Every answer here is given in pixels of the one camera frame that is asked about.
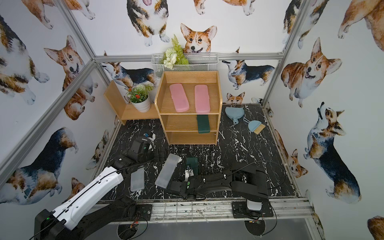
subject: black marble floor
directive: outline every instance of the black marble floor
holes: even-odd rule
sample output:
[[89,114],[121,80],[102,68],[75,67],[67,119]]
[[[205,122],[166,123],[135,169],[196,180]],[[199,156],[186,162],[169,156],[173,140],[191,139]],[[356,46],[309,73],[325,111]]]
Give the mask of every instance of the black marble floor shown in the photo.
[[[239,124],[233,125],[224,112],[226,105],[223,105],[223,113],[221,115],[220,134],[218,136],[218,144],[215,145],[168,145],[163,128],[159,119],[150,120],[132,120],[127,121],[125,126],[121,126],[120,131],[113,144],[112,150],[108,156],[106,165],[125,149],[131,146],[131,141],[144,133],[152,135],[156,134],[154,141],[155,148],[164,146],[168,148],[170,153],[179,155],[183,161],[178,163],[173,180],[184,179],[185,162],[187,157],[198,157],[199,159],[199,174],[207,175],[218,173],[231,165],[233,161],[251,163],[254,161],[273,161],[282,165],[281,157],[279,156],[275,142],[268,126],[259,134],[250,133],[247,125],[242,119]],[[266,120],[258,104],[243,104],[237,107],[242,107],[245,111],[245,117],[251,120],[259,120],[264,125]],[[174,199],[177,198],[168,195],[164,189],[157,187],[154,183],[159,175],[164,162],[151,162],[145,166],[145,189],[138,192],[131,192],[131,177],[124,176],[124,181],[117,187],[108,192],[101,201],[108,201],[128,195],[131,198],[137,199]],[[294,196],[294,190],[286,179],[286,172],[270,162],[256,163],[263,166],[267,173],[268,188],[277,188],[268,190],[271,197]],[[226,198],[238,197],[230,191],[216,192],[208,194],[207,198]]]

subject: wooden shelf unit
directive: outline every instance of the wooden shelf unit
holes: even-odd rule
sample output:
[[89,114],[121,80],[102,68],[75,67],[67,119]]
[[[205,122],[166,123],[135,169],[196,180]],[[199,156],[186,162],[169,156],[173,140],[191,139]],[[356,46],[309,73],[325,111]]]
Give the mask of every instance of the wooden shelf unit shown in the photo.
[[[189,110],[178,113],[175,110],[169,86],[183,84],[189,102]],[[210,112],[210,133],[199,134],[195,109],[195,86],[208,86]],[[217,144],[220,125],[222,95],[218,71],[165,71],[155,98],[155,107],[160,116],[168,144]]]
[[159,118],[154,103],[151,103],[151,109],[146,113],[139,112],[133,104],[127,104],[114,81],[111,81],[105,90],[104,97],[123,125],[125,125],[127,120]]

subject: dustpan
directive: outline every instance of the dustpan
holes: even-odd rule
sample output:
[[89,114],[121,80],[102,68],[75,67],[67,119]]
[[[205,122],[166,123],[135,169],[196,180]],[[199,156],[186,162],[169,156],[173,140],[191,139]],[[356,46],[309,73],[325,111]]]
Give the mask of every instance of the dustpan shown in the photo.
[[234,107],[226,107],[225,114],[233,120],[233,124],[239,123],[239,118],[244,116],[244,109],[242,108],[234,108]]

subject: metal wire basket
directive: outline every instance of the metal wire basket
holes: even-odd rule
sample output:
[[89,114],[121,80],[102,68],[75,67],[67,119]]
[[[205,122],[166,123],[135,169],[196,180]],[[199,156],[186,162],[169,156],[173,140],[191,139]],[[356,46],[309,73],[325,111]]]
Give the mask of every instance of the metal wire basket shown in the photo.
[[157,79],[161,79],[164,71],[217,71],[217,53],[186,53],[184,56],[188,59],[190,64],[174,65],[172,69],[160,64],[163,55],[163,53],[152,55],[151,63]]

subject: pink pencil case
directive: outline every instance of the pink pencil case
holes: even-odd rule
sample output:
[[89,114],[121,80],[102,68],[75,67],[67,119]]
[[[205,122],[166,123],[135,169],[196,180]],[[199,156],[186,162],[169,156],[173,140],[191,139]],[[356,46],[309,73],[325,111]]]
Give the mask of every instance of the pink pencil case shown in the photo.
[[207,85],[195,86],[195,108],[197,114],[207,114],[211,111]]
[[176,112],[182,113],[189,110],[189,102],[185,94],[183,85],[175,83],[169,86],[170,94],[175,105]]

